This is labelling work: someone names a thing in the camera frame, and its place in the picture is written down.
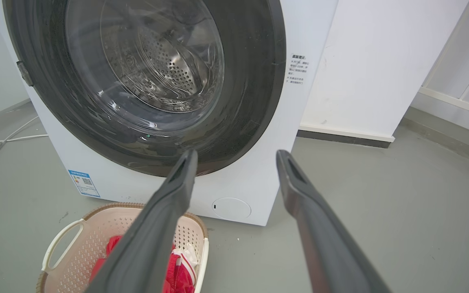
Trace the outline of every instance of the white washing machine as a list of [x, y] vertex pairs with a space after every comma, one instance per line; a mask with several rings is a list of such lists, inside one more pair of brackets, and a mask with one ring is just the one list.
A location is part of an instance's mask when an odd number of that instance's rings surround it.
[[265, 226], [336, 5], [0, 0], [0, 31], [82, 195], [147, 202], [196, 149], [190, 212]]

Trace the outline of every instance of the door hinge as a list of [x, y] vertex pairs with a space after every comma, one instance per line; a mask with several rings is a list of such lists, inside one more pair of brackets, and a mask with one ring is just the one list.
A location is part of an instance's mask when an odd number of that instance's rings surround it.
[[33, 87], [34, 84], [32, 82], [32, 79], [30, 78], [30, 73], [28, 73], [28, 69], [26, 69], [26, 67], [24, 66], [23, 61], [17, 61], [17, 68], [19, 68], [19, 71], [21, 72], [21, 77], [26, 82], [26, 84], [29, 87]]

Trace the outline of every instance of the power cord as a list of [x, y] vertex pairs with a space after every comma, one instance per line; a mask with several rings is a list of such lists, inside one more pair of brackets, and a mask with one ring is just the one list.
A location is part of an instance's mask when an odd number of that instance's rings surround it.
[[36, 120], [37, 118], [39, 118], [39, 116], [34, 117], [32, 120], [28, 121], [23, 126], [19, 127], [15, 132], [12, 132], [12, 134], [7, 136], [7, 138], [5, 138], [4, 140], [0, 140], [0, 149], [3, 147], [3, 145], [5, 145], [5, 143], [9, 141], [19, 141], [19, 140], [32, 139], [32, 138], [37, 138], [37, 137], [47, 137], [48, 135], [37, 135], [37, 136], [26, 136], [26, 137], [10, 139], [17, 132], [19, 132], [19, 130], [23, 129], [26, 125], [30, 124], [32, 121]]

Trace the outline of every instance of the baseboard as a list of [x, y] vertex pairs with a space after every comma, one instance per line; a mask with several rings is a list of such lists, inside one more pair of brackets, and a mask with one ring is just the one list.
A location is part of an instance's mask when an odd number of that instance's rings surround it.
[[315, 127], [312, 125], [301, 124], [298, 130], [298, 137], [320, 139], [327, 141], [336, 141], [342, 143], [367, 145], [376, 148], [388, 148], [394, 141], [394, 137], [384, 137], [371, 135], [368, 133], [349, 132], [340, 129], [332, 129], [326, 127]]
[[400, 125], [469, 158], [469, 130], [464, 127], [412, 107], [406, 111]]

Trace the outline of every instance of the basket handle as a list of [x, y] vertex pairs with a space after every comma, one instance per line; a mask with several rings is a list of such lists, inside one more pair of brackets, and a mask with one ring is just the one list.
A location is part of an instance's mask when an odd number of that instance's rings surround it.
[[204, 238], [204, 246], [202, 248], [202, 256], [200, 260], [200, 270], [197, 282], [195, 283], [195, 293], [200, 293], [204, 282], [205, 268], [207, 266], [207, 258], [209, 257], [209, 239]]
[[[78, 219], [77, 221], [74, 221], [71, 224], [68, 224], [66, 227], [63, 228], [55, 237], [54, 240], [52, 240], [52, 243], [50, 243], [50, 246], [48, 246], [48, 249], [46, 250], [46, 254], [44, 255], [43, 258], [43, 267], [42, 270], [46, 271], [47, 273], [50, 273], [53, 269], [59, 265], [65, 254], [68, 252], [70, 247], [73, 245], [75, 240], [79, 237], [81, 234], [83, 228], [84, 228], [84, 219]], [[74, 228], [77, 225], [81, 225], [79, 232], [77, 232], [77, 235], [73, 237], [73, 240], [71, 241], [70, 245], [66, 248], [66, 250], [63, 252], [63, 254], [59, 257], [59, 260], [55, 263], [54, 267], [50, 267], [50, 259], [52, 258], [52, 254], [54, 254], [55, 247], [58, 245], [59, 241], [67, 234], [72, 228]]]

